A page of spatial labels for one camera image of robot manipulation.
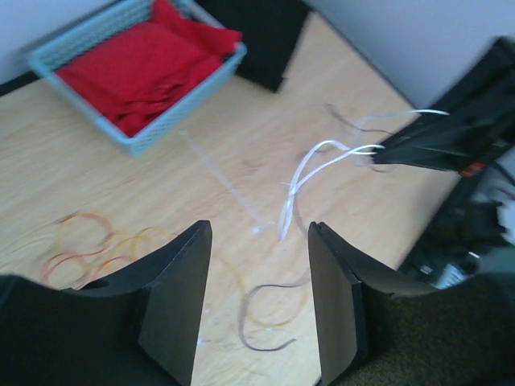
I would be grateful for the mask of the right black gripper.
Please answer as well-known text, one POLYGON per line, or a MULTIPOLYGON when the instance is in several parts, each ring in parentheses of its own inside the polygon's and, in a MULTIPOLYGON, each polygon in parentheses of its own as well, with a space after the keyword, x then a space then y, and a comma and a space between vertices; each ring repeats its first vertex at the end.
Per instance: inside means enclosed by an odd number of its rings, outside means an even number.
POLYGON ((501 36, 423 115, 381 143, 374 163, 477 173, 514 145, 514 38, 501 36))

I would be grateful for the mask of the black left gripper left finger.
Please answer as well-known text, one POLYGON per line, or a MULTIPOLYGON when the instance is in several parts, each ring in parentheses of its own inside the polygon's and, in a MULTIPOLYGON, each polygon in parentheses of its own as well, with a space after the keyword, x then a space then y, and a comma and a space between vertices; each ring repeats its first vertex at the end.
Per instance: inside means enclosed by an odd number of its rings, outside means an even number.
POLYGON ((2 276, 2 384, 190 384, 211 248, 200 220, 79 290, 2 276))

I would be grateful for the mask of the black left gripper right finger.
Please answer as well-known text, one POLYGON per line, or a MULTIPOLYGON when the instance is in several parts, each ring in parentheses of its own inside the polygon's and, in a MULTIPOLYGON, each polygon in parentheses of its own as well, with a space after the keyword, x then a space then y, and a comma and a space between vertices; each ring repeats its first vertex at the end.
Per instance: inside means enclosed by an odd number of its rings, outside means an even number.
POLYGON ((511 385, 514 276, 415 281, 323 223, 308 231, 322 385, 511 385))

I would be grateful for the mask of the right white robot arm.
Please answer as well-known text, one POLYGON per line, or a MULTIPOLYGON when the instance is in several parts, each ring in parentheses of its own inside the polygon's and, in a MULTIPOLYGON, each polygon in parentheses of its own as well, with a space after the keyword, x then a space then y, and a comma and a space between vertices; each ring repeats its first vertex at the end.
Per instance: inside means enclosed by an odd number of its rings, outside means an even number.
POLYGON ((440 117, 422 116, 381 142, 376 165, 451 171, 458 183, 432 216, 398 270, 439 288, 480 269, 497 247, 506 247, 504 204, 490 196, 498 175, 514 176, 501 158, 514 148, 514 38, 500 36, 432 106, 440 117))

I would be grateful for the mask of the white zip tie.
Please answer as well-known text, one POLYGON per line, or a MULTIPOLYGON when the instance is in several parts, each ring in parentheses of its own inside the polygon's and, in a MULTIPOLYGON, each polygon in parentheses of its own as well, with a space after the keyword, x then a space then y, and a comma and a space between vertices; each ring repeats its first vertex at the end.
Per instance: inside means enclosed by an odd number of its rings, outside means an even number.
POLYGON ((228 180, 225 174, 220 170, 217 164, 202 149, 200 144, 186 130, 181 130, 179 134, 184 137, 188 145, 202 160, 203 164, 208 168, 210 173, 218 180, 219 183, 233 196, 233 198, 245 209, 246 213, 254 220, 252 233, 258 234, 266 228, 268 223, 258 214, 254 207, 245 199, 245 197, 235 188, 228 180))

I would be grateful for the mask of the black folded cloth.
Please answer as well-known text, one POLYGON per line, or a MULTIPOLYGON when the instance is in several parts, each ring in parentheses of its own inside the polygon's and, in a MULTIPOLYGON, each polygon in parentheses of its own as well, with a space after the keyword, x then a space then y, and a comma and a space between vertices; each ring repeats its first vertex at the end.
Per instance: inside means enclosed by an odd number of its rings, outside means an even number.
POLYGON ((211 0, 198 4, 224 27, 242 33, 247 54, 237 74, 278 92, 310 7, 298 0, 211 0))

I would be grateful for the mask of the red cloth in basket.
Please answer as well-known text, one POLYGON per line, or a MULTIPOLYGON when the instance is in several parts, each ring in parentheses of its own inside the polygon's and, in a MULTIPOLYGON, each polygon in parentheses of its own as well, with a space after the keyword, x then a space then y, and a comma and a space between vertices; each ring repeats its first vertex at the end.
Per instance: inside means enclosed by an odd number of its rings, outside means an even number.
POLYGON ((155 1, 149 20, 57 74, 132 138, 213 74, 241 41, 240 31, 188 20, 168 1, 155 1))

